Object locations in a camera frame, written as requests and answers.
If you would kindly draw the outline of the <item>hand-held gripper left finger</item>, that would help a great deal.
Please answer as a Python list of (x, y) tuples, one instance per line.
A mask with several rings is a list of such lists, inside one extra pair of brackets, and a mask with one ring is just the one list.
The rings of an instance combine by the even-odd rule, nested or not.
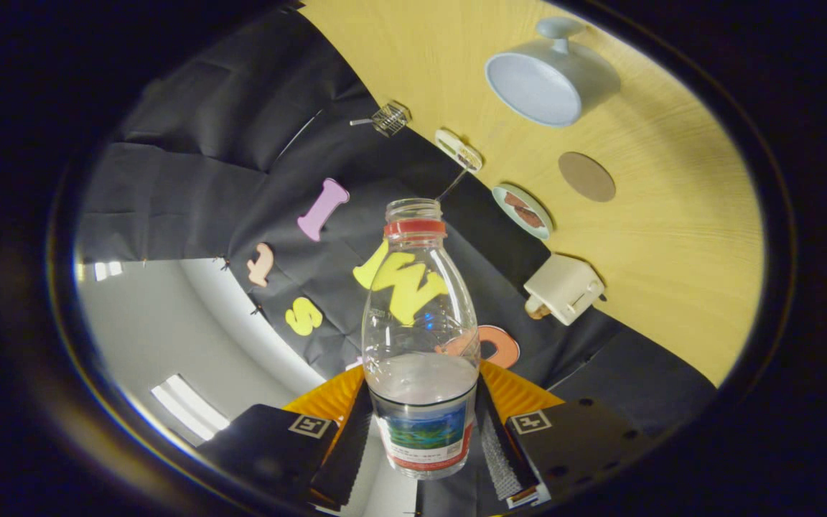
[(282, 498), (337, 511), (349, 504), (371, 416), (370, 390), (355, 366), (285, 408), (250, 406), (197, 451)]

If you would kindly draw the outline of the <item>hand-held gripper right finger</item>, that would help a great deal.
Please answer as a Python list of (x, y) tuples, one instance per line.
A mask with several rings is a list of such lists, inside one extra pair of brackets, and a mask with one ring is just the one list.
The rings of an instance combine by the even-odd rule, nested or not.
[(652, 437), (591, 397), (565, 401), (489, 361), (479, 367), (480, 445), (509, 510), (560, 503), (616, 477)]

